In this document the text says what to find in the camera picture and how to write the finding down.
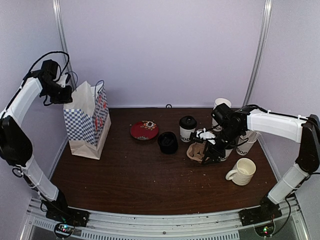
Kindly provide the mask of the white paper coffee cup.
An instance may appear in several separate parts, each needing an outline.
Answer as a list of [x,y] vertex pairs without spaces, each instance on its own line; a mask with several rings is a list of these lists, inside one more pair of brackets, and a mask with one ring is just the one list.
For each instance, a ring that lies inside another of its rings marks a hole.
[[225,149],[225,156],[220,158],[221,162],[224,162],[227,160],[227,158],[230,156],[231,152],[233,151],[234,148],[227,148]]

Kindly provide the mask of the brown cardboard cup carrier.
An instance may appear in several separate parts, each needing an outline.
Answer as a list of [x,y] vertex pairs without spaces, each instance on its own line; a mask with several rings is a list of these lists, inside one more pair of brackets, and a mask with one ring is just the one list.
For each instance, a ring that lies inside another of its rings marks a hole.
[[205,145],[205,143],[192,143],[186,151],[187,157],[201,164],[204,157]]

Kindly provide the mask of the blue checkered paper bag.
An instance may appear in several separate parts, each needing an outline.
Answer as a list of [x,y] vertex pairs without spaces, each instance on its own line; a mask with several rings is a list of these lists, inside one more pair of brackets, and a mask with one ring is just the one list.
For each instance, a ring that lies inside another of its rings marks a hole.
[[63,105],[64,123],[72,155],[99,160],[111,127],[105,81],[81,83]]

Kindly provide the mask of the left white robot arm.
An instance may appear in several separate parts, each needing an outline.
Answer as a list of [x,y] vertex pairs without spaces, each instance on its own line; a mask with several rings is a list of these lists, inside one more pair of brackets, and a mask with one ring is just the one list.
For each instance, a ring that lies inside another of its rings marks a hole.
[[23,178],[36,191],[48,209],[61,222],[72,218],[65,195],[46,177],[33,155],[33,145],[21,125],[36,97],[45,97],[51,104],[67,104],[73,101],[72,87],[65,76],[57,79],[59,64],[45,60],[39,70],[30,70],[19,89],[0,114],[0,156],[18,178]]

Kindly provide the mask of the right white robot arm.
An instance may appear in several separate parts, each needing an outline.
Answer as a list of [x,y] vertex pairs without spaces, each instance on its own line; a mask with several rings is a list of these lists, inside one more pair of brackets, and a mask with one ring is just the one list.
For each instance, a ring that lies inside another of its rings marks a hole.
[[202,163],[217,163],[226,155],[226,149],[246,133],[261,133],[271,140],[291,142],[296,147],[292,164],[282,173],[275,185],[265,192],[262,206],[256,210],[259,220],[268,220],[275,212],[275,205],[291,194],[305,207],[320,203],[320,188],[312,189],[317,183],[313,177],[320,170],[320,120],[317,115],[290,115],[266,110],[249,104],[232,109],[225,103],[216,106],[211,116],[222,127],[218,133],[202,129],[196,133],[205,142]]

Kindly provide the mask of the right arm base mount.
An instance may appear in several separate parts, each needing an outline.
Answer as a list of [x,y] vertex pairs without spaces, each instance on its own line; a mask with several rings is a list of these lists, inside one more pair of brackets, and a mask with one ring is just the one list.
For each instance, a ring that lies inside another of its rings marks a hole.
[[283,215],[280,210],[268,212],[262,210],[261,206],[243,209],[238,214],[243,227],[253,226],[255,233],[264,238],[272,236],[276,228],[274,220]]

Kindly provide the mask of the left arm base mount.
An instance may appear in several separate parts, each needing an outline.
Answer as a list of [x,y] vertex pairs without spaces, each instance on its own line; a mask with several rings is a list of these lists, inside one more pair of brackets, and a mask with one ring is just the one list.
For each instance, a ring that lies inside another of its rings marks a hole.
[[60,239],[69,238],[77,227],[86,227],[90,213],[85,210],[69,208],[69,212],[62,213],[59,210],[47,210],[45,216],[57,221],[53,227],[53,233]]

